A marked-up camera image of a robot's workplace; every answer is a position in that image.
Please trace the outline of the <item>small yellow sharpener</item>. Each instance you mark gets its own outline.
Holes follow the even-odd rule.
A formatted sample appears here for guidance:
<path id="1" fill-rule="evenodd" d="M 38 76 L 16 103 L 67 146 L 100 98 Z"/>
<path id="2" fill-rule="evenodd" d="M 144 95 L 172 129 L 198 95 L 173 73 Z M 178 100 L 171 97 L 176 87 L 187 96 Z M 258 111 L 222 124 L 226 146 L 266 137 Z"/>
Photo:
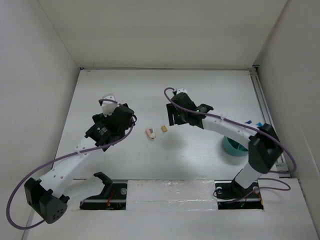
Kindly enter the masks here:
<path id="1" fill-rule="evenodd" d="M 166 128 L 165 125 L 163 125 L 163 126 L 161 127 L 161 129 L 162 129 L 163 132 L 167 132 L 167 131 L 168 131 L 168 129 Z"/>

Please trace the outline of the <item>pink eraser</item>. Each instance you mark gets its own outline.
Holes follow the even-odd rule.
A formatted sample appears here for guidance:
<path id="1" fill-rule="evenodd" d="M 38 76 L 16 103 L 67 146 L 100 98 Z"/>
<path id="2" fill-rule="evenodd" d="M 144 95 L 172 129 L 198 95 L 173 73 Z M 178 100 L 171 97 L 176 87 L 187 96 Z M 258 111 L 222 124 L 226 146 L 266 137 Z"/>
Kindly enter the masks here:
<path id="1" fill-rule="evenodd" d="M 155 137 L 156 137 L 156 135 L 155 135 L 155 132 L 154 132 L 154 130 L 152 129 L 152 128 L 147 128 L 146 130 L 145 130 L 145 132 L 146 132 L 146 134 L 148 135 L 148 137 L 151 139 L 151 140 L 154 140 L 155 139 Z"/>

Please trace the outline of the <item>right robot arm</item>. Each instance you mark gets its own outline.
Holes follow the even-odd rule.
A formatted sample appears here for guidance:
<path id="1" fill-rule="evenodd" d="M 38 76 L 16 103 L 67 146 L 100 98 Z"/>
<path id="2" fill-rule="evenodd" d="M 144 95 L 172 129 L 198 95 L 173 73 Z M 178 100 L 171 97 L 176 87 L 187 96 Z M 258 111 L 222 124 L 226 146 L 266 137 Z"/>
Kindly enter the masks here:
<path id="1" fill-rule="evenodd" d="M 254 125 L 227 118 L 207 104 L 196 105 L 184 88 L 172 90 L 166 105 L 169 125 L 188 124 L 223 136 L 225 150 L 247 154 L 248 162 L 231 182 L 217 186 L 215 195 L 221 200 L 240 200 L 257 189 L 255 183 L 271 171 L 283 153 L 279 138 L 270 124 Z"/>

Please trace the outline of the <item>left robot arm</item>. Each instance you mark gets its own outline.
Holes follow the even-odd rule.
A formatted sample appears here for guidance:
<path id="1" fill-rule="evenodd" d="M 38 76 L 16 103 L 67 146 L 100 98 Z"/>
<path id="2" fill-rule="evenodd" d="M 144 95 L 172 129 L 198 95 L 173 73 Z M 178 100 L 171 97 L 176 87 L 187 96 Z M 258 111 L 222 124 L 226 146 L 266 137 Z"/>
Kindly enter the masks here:
<path id="1" fill-rule="evenodd" d="M 92 119 L 94 124 L 85 132 L 71 157 L 60 161 L 39 179 L 29 178 L 24 184 L 27 203 L 48 224 L 56 222 L 67 210 L 70 197 L 65 190 L 71 181 L 99 153 L 120 142 L 137 118 L 125 103 L 109 114 L 93 115 Z"/>

